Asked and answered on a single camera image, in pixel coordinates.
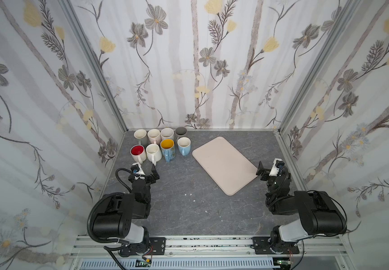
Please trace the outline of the white ribbed-bottom mug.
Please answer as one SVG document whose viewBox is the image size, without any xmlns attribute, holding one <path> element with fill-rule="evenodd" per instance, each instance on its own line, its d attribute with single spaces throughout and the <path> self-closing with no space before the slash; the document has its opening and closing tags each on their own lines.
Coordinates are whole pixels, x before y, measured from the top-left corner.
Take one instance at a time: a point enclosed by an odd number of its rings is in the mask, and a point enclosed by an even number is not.
<svg viewBox="0 0 389 270">
<path fill-rule="evenodd" d="M 157 163 L 162 159 L 162 152 L 157 144 L 150 144 L 146 148 L 147 159 L 156 166 Z"/>
</svg>

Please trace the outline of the white smooth mug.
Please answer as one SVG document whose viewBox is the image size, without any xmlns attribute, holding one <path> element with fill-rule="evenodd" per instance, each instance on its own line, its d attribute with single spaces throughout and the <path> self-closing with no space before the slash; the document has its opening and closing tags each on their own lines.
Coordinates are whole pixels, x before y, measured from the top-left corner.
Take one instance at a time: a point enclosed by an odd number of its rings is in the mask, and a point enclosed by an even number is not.
<svg viewBox="0 0 389 270">
<path fill-rule="evenodd" d="M 147 154 L 144 146 L 135 145 L 130 149 L 130 154 L 135 162 L 139 164 L 143 164 L 145 160 L 147 160 Z"/>
</svg>

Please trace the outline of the blue butterfly mug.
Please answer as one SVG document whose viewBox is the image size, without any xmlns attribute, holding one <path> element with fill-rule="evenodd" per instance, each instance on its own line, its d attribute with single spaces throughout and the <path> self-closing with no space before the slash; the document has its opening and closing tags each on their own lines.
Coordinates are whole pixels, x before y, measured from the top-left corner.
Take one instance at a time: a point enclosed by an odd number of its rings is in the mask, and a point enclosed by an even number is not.
<svg viewBox="0 0 389 270">
<path fill-rule="evenodd" d="M 176 156 L 175 154 L 175 143 L 171 139 L 162 140 L 160 143 L 160 148 L 165 161 L 168 163 L 173 160 Z"/>
</svg>

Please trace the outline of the pink mug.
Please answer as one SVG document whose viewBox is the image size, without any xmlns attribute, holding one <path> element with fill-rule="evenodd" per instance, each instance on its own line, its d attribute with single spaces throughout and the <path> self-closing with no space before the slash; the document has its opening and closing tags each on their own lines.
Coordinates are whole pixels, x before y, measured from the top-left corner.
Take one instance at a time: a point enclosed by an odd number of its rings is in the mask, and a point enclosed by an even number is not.
<svg viewBox="0 0 389 270">
<path fill-rule="evenodd" d="M 161 143 L 161 132 L 158 129 L 151 129 L 147 132 L 147 136 L 150 144 L 159 145 Z"/>
</svg>

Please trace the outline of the small grey mug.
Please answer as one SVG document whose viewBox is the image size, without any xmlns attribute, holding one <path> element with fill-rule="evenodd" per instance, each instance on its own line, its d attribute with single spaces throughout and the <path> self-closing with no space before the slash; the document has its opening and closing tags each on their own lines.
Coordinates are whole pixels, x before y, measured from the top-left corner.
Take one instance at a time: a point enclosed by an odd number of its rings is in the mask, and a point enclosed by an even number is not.
<svg viewBox="0 0 389 270">
<path fill-rule="evenodd" d="M 147 147 L 149 145 L 149 138 L 145 129 L 137 129 L 134 132 L 134 137 L 138 145 L 142 145 L 144 147 Z"/>
</svg>

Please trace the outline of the plain light blue mug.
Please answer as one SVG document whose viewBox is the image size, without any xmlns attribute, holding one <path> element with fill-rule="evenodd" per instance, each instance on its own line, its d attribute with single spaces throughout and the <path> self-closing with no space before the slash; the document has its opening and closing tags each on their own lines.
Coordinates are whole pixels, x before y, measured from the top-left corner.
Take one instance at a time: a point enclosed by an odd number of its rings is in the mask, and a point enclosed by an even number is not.
<svg viewBox="0 0 389 270">
<path fill-rule="evenodd" d="M 188 137 L 181 137 L 177 141 L 179 152 L 182 156 L 188 156 L 191 151 L 191 140 Z"/>
</svg>

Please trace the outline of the cream yellow mug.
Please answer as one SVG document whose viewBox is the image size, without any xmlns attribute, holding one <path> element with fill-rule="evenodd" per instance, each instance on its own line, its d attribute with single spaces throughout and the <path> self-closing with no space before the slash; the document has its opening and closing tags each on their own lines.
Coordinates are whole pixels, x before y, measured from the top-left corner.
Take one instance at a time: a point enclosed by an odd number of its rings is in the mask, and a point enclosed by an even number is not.
<svg viewBox="0 0 389 270">
<path fill-rule="evenodd" d="M 172 128 L 164 128 L 160 135 L 162 140 L 174 140 L 175 138 L 175 132 Z"/>
</svg>

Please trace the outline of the large grey mug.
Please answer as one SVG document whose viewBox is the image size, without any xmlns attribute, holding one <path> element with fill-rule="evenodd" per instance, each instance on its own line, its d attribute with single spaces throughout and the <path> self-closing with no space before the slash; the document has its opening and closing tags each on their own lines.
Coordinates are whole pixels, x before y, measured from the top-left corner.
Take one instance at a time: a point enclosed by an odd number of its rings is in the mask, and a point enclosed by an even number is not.
<svg viewBox="0 0 389 270">
<path fill-rule="evenodd" d="M 181 137 L 186 137 L 187 136 L 188 130 L 185 127 L 178 127 L 175 130 L 175 138 L 178 140 Z"/>
</svg>

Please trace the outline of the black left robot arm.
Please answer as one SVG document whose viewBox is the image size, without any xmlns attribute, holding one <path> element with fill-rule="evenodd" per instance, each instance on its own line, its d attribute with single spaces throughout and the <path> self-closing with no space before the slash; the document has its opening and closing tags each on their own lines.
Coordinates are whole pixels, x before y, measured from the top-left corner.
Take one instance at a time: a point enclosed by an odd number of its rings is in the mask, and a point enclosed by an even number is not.
<svg viewBox="0 0 389 270">
<path fill-rule="evenodd" d="M 151 185 L 160 176 L 155 165 L 146 175 L 140 163 L 134 163 L 129 169 L 117 169 L 115 177 L 128 192 L 103 195 L 88 216 L 88 235 L 98 243 L 140 244 L 147 236 L 147 229 L 133 224 L 132 220 L 148 218 Z"/>
</svg>

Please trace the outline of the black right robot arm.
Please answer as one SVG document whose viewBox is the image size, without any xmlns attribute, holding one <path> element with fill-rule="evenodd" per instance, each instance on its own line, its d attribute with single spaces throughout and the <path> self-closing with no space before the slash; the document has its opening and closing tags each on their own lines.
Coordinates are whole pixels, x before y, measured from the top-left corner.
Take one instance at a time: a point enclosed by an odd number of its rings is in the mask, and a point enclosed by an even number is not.
<svg viewBox="0 0 389 270">
<path fill-rule="evenodd" d="M 256 175 L 266 182 L 265 205 L 273 215 L 298 215 L 287 225 L 276 226 L 271 245 L 296 244 L 316 236 L 334 237 L 347 230 L 347 215 L 324 191 L 295 191 L 290 194 L 291 173 L 282 159 L 275 159 L 270 169 L 259 162 Z"/>
</svg>

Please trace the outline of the cream plastic tray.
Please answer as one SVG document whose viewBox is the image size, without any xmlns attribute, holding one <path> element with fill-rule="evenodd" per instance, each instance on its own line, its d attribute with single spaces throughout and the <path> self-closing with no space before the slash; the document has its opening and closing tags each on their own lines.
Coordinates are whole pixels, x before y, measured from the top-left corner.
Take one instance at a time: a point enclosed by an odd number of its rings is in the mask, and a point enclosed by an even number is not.
<svg viewBox="0 0 389 270">
<path fill-rule="evenodd" d="M 217 137 L 192 152 L 214 182 L 233 196 L 256 178 L 257 168 L 224 137 Z"/>
</svg>

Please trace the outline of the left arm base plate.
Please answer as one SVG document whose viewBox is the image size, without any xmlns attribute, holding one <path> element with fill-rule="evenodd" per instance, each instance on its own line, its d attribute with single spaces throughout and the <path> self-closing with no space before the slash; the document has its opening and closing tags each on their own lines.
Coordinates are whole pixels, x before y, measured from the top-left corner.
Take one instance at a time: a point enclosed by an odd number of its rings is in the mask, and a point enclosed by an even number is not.
<svg viewBox="0 0 389 270">
<path fill-rule="evenodd" d="M 166 248 L 165 237 L 150 237 L 139 244 L 130 244 L 123 246 L 118 251 L 119 256 L 128 257 L 131 255 L 164 255 Z"/>
</svg>

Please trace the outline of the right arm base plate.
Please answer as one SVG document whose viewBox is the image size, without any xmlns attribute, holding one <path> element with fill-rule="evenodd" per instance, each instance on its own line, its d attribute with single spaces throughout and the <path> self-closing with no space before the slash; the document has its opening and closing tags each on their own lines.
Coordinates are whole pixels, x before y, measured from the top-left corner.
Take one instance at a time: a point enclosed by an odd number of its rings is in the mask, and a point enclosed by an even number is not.
<svg viewBox="0 0 389 270">
<path fill-rule="evenodd" d="M 271 240 L 270 237 L 253 237 L 251 248 L 256 255 L 295 255 L 300 254 L 296 243 L 286 243 L 282 240 Z"/>
</svg>

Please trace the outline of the aluminium mounting rail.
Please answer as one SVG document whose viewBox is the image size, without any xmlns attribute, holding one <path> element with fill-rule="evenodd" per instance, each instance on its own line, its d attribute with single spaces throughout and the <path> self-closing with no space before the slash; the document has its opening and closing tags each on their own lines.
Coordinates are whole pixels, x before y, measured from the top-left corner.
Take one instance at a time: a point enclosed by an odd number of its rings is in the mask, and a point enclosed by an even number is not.
<svg viewBox="0 0 389 270">
<path fill-rule="evenodd" d="M 252 236 L 166 236 L 163 258 L 201 257 L 256 257 Z M 108 258 L 104 244 L 96 243 L 87 236 L 79 236 L 70 252 L 70 259 Z M 299 254 L 304 257 L 346 257 L 348 253 L 338 237 L 317 237 L 298 243 Z"/>
</svg>

